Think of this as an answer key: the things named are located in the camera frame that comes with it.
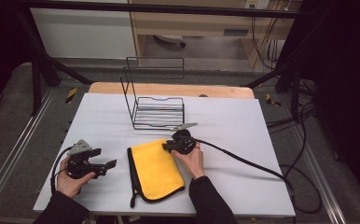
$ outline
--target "wire book stand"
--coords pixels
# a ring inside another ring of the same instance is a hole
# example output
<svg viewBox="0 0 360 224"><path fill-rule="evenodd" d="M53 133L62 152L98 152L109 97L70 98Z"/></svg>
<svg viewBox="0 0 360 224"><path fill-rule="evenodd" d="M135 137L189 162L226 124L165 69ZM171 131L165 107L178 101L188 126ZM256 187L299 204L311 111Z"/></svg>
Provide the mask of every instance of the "wire book stand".
<svg viewBox="0 0 360 224"><path fill-rule="evenodd" d="M135 81L183 79L183 58L128 57L120 78L135 130L171 130L185 123L185 105L181 97L138 96Z"/></svg>

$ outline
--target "white table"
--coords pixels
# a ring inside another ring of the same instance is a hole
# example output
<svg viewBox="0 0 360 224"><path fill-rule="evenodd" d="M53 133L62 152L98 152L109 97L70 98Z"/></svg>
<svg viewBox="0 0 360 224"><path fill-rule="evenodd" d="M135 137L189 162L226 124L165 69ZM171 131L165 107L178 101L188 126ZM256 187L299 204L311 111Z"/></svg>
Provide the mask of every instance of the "white table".
<svg viewBox="0 0 360 224"><path fill-rule="evenodd" d="M199 123L189 128L195 138L281 172L258 100L189 96L183 96L183 99L186 122ZM171 134L168 131L134 130L123 94L85 94L60 152L84 139L93 148L102 149L100 156L90 159L91 163L106 163L114 159L118 162L117 167L109 170L106 176L91 180L84 186L76 201L100 215L194 215L195 209L188 197L191 176L179 161L177 165L186 181L186 190L161 203L145 203L138 197L136 206L130 208L132 187L127 148L160 138L171 139ZM235 161L212 147L202 145L201 149L204 152L205 173L235 216L295 215L282 180ZM44 210L50 195L48 176L34 210Z"/></svg>

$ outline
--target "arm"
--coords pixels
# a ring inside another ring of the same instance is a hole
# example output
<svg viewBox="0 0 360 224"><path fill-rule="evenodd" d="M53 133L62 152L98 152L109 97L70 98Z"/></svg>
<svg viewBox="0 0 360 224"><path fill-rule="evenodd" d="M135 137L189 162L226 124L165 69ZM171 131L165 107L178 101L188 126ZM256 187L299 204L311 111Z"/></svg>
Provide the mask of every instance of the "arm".
<svg viewBox="0 0 360 224"><path fill-rule="evenodd" d="M73 199L81 187L95 176L95 173L89 173L80 179L73 179L65 172L68 161L69 157L61 161L57 191L52 195L47 208L34 224L81 223L87 216L89 210Z"/></svg>
<svg viewBox="0 0 360 224"><path fill-rule="evenodd" d="M175 150L172 154L186 166L192 175L189 197L197 211L197 223L238 223L227 203L203 172L203 152L200 149L200 143L197 143L187 155L181 155Z"/></svg>

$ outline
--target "black sleeve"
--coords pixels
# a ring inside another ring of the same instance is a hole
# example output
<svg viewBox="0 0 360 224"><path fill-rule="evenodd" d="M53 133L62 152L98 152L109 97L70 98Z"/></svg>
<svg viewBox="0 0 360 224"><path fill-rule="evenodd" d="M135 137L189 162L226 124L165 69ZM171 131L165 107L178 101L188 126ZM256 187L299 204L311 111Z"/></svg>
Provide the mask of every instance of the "black sleeve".
<svg viewBox="0 0 360 224"><path fill-rule="evenodd" d="M238 223L207 176L191 180L189 197L197 210L197 224Z"/></svg>
<svg viewBox="0 0 360 224"><path fill-rule="evenodd" d="M89 210L73 199L56 191L47 208L35 220L34 224L82 223Z"/></svg>

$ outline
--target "wire rack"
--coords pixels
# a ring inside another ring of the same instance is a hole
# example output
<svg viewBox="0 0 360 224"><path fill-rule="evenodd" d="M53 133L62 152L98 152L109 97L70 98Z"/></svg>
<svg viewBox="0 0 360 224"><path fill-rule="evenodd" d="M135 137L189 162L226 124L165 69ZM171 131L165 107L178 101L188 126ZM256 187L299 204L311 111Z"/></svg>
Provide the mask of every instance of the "wire rack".
<svg viewBox="0 0 360 224"><path fill-rule="evenodd" d="M134 82L182 78L183 58L127 58L120 80L135 130L170 130L181 125L185 123L185 105L181 97L138 96Z"/></svg>

